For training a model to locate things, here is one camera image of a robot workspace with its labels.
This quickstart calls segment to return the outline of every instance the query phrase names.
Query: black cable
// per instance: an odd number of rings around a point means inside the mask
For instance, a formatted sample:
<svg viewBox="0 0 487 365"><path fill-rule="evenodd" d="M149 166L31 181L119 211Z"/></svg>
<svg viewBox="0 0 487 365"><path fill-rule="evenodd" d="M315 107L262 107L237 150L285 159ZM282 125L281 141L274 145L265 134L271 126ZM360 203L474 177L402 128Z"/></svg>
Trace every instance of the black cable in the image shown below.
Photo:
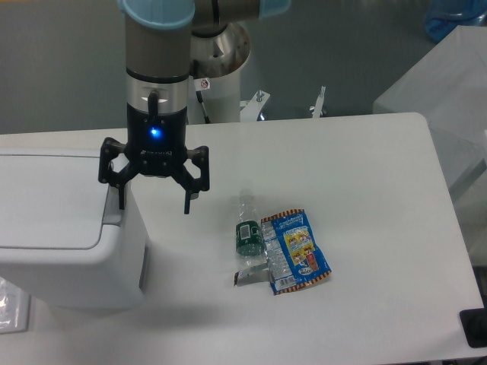
<svg viewBox="0 0 487 365"><path fill-rule="evenodd" d="M205 123L206 124L212 124L210 121L210 117L208 116L208 113L206 112L205 104L203 103L203 96L201 95L201 91L196 91L196 97L198 98L198 103L201 105L202 111L203 111L203 117L205 118Z"/></svg>

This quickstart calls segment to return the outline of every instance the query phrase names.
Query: cartoon character print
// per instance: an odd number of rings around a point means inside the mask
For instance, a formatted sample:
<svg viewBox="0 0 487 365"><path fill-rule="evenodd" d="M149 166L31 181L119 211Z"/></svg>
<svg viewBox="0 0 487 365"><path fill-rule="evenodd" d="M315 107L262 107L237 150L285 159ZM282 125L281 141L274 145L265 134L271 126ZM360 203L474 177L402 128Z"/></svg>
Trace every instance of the cartoon character print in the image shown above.
<svg viewBox="0 0 487 365"><path fill-rule="evenodd" d="M307 266L306 265L306 262L304 261L304 257L302 256L302 254L300 254L299 252L294 254L292 256L293 260L294 260L294 263L296 264L296 266L298 265L303 265L303 266Z"/></svg>
<svg viewBox="0 0 487 365"><path fill-rule="evenodd" d="M301 232L299 233L299 240L301 242L311 241L311 236L309 235L308 232Z"/></svg>
<svg viewBox="0 0 487 365"><path fill-rule="evenodd" d="M306 260L307 260L307 263L310 266L311 270L313 270L313 271L318 270L317 258L314 257L313 247L306 247L304 249L304 252L306 253Z"/></svg>

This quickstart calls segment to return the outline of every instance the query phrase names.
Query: container lid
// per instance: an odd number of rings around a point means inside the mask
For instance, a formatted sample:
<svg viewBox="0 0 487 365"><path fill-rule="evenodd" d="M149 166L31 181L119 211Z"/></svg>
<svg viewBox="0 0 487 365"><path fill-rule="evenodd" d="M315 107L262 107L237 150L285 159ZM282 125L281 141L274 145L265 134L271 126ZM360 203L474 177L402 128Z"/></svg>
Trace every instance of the container lid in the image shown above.
<svg viewBox="0 0 487 365"><path fill-rule="evenodd" d="M0 249L96 246L108 190L98 161L79 151L0 150Z"/></svg>

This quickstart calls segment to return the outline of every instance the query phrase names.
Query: plastic bottle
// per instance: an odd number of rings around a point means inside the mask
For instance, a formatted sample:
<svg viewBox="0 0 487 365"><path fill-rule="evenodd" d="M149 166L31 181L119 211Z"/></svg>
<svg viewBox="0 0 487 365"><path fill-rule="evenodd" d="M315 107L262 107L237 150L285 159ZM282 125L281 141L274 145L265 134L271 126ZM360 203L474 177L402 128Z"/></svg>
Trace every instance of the plastic bottle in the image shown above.
<svg viewBox="0 0 487 365"><path fill-rule="evenodd" d="M266 250L260 230L255 198L243 191L239 197L239 217L235 227L236 251L240 269L266 262Z"/></svg>
<svg viewBox="0 0 487 365"><path fill-rule="evenodd" d="M486 16L487 0L433 0L425 29L435 42L440 42L457 25L484 25Z"/></svg>

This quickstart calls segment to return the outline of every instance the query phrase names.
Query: black object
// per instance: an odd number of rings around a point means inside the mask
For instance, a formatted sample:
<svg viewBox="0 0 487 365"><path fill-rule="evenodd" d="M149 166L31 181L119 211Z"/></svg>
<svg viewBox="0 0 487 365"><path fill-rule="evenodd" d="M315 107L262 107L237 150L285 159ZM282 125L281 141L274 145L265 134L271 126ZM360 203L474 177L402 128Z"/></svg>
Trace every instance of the black object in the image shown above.
<svg viewBox="0 0 487 365"><path fill-rule="evenodd" d="M469 346L487 347L487 310L485 308L462 310L460 320Z"/></svg>
<svg viewBox="0 0 487 365"><path fill-rule="evenodd" d="M119 190L119 207L125 208L125 187L139 173L146 176L169 177L186 191L184 214L189 214L189 203L200 191L210 189L209 148L201 146L188 150L185 146L187 108L170 114L158 114L159 96L148 97L148 113L127 104L128 142L122 144L105 138L100 149L98 181ZM125 154L129 163L119 172L113 171L112 160ZM201 170L193 178L184 163L190 159Z"/></svg>

